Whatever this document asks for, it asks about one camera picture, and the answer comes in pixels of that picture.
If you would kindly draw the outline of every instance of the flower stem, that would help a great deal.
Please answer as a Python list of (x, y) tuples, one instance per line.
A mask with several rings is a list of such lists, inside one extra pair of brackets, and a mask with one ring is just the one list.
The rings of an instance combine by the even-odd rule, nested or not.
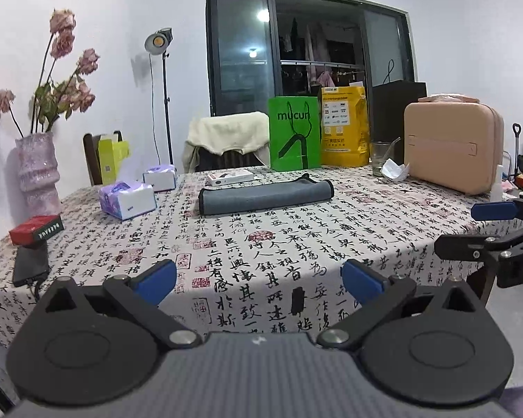
[(54, 61), (53, 61), (52, 66), (51, 66), (51, 70), (50, 70), (50, 72), (48, 73), (48, 77), (47, 77), (47, 80), (46, 80), (45, 83), (48, 83), (48, 81), (51, 79), (52, 70), (54, 69), (54, 65), (55, 65), (55, 64), (56, 64), (56, 58), (54, 58)]
[(70, 76), (70, 78), (68, 79), (68, 81), (66, 82), (66, 85), (64, 86), (64, 89), (62, 90), (62, 92), (60, 93), (60, 95), (58, 96), (58, 99), (56, 100), (56, 107), (54, 108), (54, 116), (52, 118), (52, 121), (48, 123), (48, 126), (47, 126), (47, 129), (46, 129), (46, 132), (50, 132), (52, 130), (52, 125), (56, 122), (56, 120), (59, 118), (59, 115), (57, 114), (57, 111), (58, 111), (58, 105), (60, 103), (60, 99), (62, 99), (62, 96), (64, 95), (64, 93), (66, 92), (66, 90), (68, 89), (68, 86), (70, 86), (70, 82), (72, 81), (73, 77), (75, 74), (77, 74), (77, 72), (79, 71), (79, 69), (76, 68), (76, 70), (74, 71), (74, 73)]
[[(51, 34), (51, 38), (48, 40), (47, 51), (45, 52), (45, 58), (43, 59), (43, 66), (40, 68), (39, 84), (37, 85), (37, 88), (39, 88), (40, 82), (43, 79), (43, 74), (45, 73), (45, 64), (47, 62), (48, 50), (51, 47), (53, 37), (54, 37), (54, 34)], [(34, 96), (33, 97), (33, 115), (31, 116), (31, 133), (33, 133), (33, 125), (35, 126), (35, 132), (36, 132), (38, 124), (39, 124), (38, 121), (35, 124), (35, 105), (36, 105), (36, 103), (37, 103), (37, 96)]]
[(10, 114), (12, 116), (12, 119), (14, 120), (15, 127), (18, 128), (18, 131), (20, 132), (21, 138), (23, 138), (23, 133), (21, 132), (20, 126), (18, 125), (17, 121), (15, 120), (14, 113), (13, 113), (11, 108), (10, 108)]

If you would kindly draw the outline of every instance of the white tissue box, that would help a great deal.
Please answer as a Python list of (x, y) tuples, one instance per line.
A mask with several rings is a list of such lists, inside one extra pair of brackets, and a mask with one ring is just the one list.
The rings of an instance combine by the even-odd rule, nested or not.
[(165, 192), (176, 188), (176, 169), (174, 165), (159, 165), (143, 173), (143, 182), (153, 187), (154, 192)]
[(230, 170), (207, 175), (207, 181), (213, 186), (238, 184), (239, 182), (248, 182), (250, 180), (254, 180), (254, 173), (248, 170)]
[(99, 190), (101, 209), (121, 220), (137, 217), (157, 208), (153, 187), (142, 182), (117, 182)]

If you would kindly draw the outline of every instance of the yellow bag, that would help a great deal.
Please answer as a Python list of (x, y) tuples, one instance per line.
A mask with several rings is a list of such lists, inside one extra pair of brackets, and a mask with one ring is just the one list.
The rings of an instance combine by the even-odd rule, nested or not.
[(368, 165), (369, 142), (364, 87), (322, 88), (322, 165)]
[(113, 184), (116, 182), (120, 163), (130, 155), (130, 146), (127, 141), (118, 141), (117, 136), (101, 135), (97, 151), (103, 185)]

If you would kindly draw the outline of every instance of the red box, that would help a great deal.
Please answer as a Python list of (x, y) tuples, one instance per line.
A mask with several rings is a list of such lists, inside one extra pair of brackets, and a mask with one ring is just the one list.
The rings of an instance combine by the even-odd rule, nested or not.
[(14, 245), (32, 245), (46, 239), (64, 229), (60, 215), (41, 215), (31, 217), (25, 223), (10, 231), (10, 239)]

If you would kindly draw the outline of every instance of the metal screw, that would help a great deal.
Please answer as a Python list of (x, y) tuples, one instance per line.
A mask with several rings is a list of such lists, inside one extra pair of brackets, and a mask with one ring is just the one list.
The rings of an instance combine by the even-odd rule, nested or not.
[(168, 337), (170, 342), (182, 346), (189, 346), (197, 339), (197, 334), (190, 330), (176, 330)]
[(349, 334), (344, 330), (333, 328), (323, 332), (322, 339), (328, 344), (342, 344), (349, 339)]

